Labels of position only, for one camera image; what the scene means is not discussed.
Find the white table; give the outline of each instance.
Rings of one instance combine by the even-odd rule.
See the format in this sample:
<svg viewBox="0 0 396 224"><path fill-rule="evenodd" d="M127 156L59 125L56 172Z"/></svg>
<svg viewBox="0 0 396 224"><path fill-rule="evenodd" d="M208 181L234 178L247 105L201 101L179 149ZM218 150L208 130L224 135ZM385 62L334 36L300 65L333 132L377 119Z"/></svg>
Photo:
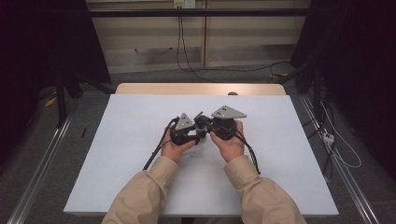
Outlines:
<svg viewBox="0 0 396 224"><path fill-rule="evenodd" d="M175 85L183 86L169 84L166 88L177 91ZM207 91L210 88L224 90L221 85L231 88L230 84L210 85L206 86ZM266 96L147 93L118 92L111 96L64 209L66 213L104 215L120 189L142 170L171 119L183 112L191 118L201 111L210 116L222 105L228 105L247 114L247 118L242 119L244 132L256 153L262 176L274 179L284 188L303 215L338 214L289 96L282 93ZM210 137L189 149L178 165L179 172L170 186L164 216L241 214L239 196L222 170L225 161Z"/></svg>

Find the forearm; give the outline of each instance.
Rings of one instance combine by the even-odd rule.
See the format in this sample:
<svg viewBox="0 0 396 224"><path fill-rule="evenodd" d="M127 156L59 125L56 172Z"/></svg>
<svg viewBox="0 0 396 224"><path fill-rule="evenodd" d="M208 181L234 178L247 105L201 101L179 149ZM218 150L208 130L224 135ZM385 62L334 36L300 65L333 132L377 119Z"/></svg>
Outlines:
<svg viewBox="0 0 396 224"><path fill-rule="evenodd" d="M289 194L273 180L260 178L247 156L230 161L224 170L241 196L244 223L305 223Z"/></svg>
<svg viewBox="0 0 396 224"><path fill-rule="evenodd" d="M176 172L172 160L159 157L148 172L139 172L125 185L102 223L157 223Z"/></svg>

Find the sleeve cuff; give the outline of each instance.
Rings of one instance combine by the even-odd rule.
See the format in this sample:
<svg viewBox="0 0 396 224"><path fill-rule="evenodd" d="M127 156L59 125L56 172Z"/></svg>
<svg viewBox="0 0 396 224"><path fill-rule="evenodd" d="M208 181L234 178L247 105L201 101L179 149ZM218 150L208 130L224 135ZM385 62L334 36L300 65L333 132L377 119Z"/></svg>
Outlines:
<svg viewBox="0 0 396 224"><path fill-rule="evenodd" d="M228 162L224 166L224 171L235 189L240 189L255 178L260 178L247 155Z"/></svg>
<svg viewBox="0 0 396 224"><path fill-rule="evenodd" d="M148 172L163 180L166 185L169 185L174 179L177 169L177 164L174 161L165 156L160 156L152 164Z"/></svg>

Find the power outlet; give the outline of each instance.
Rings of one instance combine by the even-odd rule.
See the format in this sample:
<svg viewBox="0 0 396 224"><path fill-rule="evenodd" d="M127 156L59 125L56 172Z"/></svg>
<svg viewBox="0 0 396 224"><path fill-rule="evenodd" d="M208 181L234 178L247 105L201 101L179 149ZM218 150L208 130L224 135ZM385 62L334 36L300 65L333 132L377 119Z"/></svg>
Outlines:
<svg viewBox="0 0 396 224"><path fill-rule="evenodd" d="M195 0L185 0L184 8L195 8Z"/></svg>

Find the dark background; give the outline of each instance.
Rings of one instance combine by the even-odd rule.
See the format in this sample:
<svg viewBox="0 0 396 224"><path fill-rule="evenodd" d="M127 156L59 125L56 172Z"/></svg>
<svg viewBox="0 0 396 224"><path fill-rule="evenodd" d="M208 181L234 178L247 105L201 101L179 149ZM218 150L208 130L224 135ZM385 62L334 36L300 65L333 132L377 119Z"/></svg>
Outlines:
<svg viewBox="0 0 396 224"><path fill-rule="evenodd" d="M39 91L55 85L55 75L62 74L66 88L78 82L70 71L110 82L91 18L67 16L65 10L88 11L84 0L0 3L0 164L21 139Z"/></svg>
<svg viewBox="0 0 396 224"><path fill-rule="evenodd" d="M354 132L396 179L395 4L383 0L335 2L338 22L316 66ZM325 0L311 2L311 7L331 6ZM332 19L306 19L292 65L300 66L309 58ZM297 89L306 89L313 75L313 71L304 73L301 79L305 83L296 83L302 85Z"/></svg>
<svg viewBox="0 0 396 224"><path fill-rule="evenodd" d="M55 75L78 82L77 71L95 82L110 82L93 28L84 16L84 0L0 3L1 142L0 162L18 144L35 112L39 91L53 86ZM396 22L390 1L313 0L311 7L339 7L341 20L316 63L335 101L362 137L371 154L396 178L395 78ZM308 17L291 63L298 67L311 54L332 17ZM308 80L311 74L304 74Z"/></svg>

